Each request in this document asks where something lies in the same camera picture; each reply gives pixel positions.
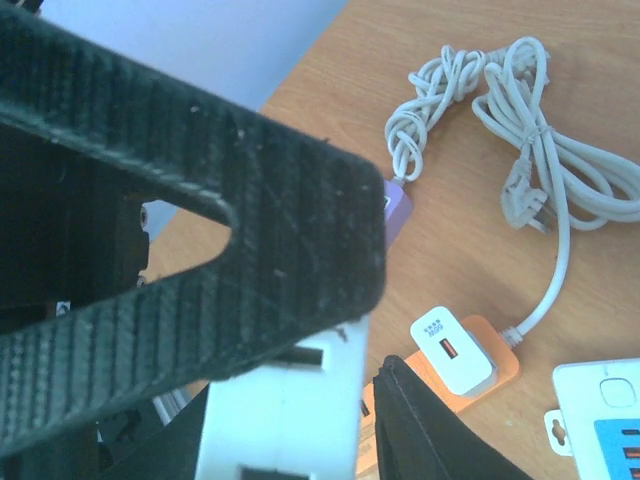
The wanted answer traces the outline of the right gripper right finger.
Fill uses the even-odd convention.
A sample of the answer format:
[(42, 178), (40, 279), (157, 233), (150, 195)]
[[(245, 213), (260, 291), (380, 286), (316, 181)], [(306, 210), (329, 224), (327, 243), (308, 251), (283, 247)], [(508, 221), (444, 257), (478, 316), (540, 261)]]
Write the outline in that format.
[(382, 479), (529, 477), (469, 429), (400, 357), (385, 358), (373, 391)]

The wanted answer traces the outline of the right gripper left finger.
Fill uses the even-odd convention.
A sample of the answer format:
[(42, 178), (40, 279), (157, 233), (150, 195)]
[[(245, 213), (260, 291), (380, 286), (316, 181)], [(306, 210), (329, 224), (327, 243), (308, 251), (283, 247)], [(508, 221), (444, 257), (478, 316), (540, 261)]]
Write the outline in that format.
[(206, 389), (164, 424), (145, 400), (98, 423), (101, 479), (193, 479), (201, 441)]

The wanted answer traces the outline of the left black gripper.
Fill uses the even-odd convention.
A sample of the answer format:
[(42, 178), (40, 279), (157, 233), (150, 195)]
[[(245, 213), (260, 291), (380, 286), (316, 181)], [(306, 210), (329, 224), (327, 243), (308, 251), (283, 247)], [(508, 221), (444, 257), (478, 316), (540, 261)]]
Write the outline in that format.
[(1, 453), (356, 319), (385, 283), (370, 162), (1, 11)]

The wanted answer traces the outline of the small white USB charger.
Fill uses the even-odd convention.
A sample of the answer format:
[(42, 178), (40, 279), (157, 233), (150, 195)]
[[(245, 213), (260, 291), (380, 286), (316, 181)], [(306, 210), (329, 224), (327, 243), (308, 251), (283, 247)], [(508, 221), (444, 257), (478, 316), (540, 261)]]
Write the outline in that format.
[(413, 322), (410, 335), (451, 394), (474, 398), (497, 383), (497, 366), (448, 308), (429, 310)]

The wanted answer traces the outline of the white adapter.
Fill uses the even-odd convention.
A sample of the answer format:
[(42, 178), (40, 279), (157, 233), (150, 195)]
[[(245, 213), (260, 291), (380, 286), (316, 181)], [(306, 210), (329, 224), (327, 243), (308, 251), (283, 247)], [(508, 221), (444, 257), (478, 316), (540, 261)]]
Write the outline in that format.
[(354, 478), (368, 333), (363, 316), (211, 382), (196, 478)]

